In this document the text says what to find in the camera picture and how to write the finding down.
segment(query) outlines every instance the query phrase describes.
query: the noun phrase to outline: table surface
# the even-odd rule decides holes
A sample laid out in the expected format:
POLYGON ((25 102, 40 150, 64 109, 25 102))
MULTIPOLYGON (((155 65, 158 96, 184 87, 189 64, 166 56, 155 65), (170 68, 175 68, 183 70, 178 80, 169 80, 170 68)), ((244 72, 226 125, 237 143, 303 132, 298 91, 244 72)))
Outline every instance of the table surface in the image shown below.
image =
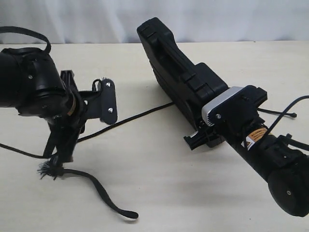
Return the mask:
MULTIPOLYGON (((263 108, 281 111, 308 94, 309 42, 178 45, 229 86, 265 89, 268 100, 263 108)), ((79 89, 90 90, 96 78, 111 78, 119 120, 170 102, 141 44, 55 44, 51 56, 58 71, 74 71, 79 89)), ((274 134, 290 133, 308 143, 308 102, 292 111, 298 117, 282 119, 274 134)), ((0 142, 41 155, 49 135, 46 122, 20 117, 12 108, 1 108, 0 113, 0 142)), ((276 118, 261 115, 267 125, 276 118)), ((104 127, 90 120, 84 134, 104 127)), ((0 231, 309 231, 309 218, 283 212, 266 182, 227 143, 191 151, 183 137, 193 132, 171 106, 77 145, 74 162, 66 167, 97 177, 116 205, 139 213, 133 222, 110 210, 87 179, 40 180, 36 171, 42 160, 1 149, 0 231)))

